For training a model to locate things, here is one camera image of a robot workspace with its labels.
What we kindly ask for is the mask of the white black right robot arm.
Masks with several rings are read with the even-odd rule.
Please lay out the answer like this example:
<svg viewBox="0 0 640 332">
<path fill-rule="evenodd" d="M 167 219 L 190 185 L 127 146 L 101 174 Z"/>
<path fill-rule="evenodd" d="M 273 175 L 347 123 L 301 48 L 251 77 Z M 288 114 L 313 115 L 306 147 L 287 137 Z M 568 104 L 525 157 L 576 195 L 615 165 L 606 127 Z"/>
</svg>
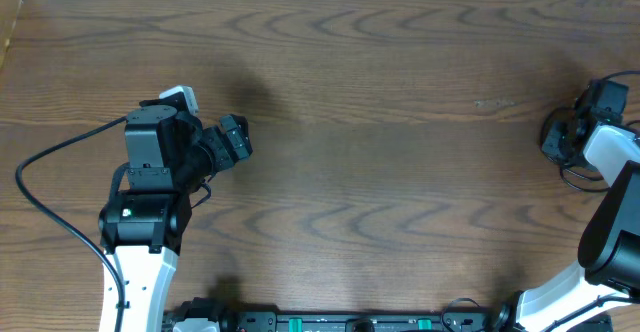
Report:
<svg viewBox="0 0 640 332">
<path fill-rule="evenodd" d="M 515 293 L 491 331 L 610 331 L 609 310 L 639 302 L 639 133 L 623 120 L 629 88 L 612 74 L 589 82 L 546 118 L 540 150 L 561 176 L 605 182 L 577 260 L 545 284 Z"/>
</svg>

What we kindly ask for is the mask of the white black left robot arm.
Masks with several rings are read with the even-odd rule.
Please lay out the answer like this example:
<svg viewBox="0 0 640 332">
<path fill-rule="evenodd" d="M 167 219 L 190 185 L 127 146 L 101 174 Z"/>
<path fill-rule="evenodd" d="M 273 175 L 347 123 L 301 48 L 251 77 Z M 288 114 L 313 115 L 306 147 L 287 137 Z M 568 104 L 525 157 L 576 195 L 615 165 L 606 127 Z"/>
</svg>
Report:
<svg viewBox="0 0 640 332">
<path fill-rule="evenodd" d="M 128 161 L 100 212 L 101 245 L 116 281 L 104 282 L 102 331 L 159 331 L 191 194 L 252 153 L 246 118 L 205 128 L 193 90 L 176 86 L 126 117 Z"/>
</svg>

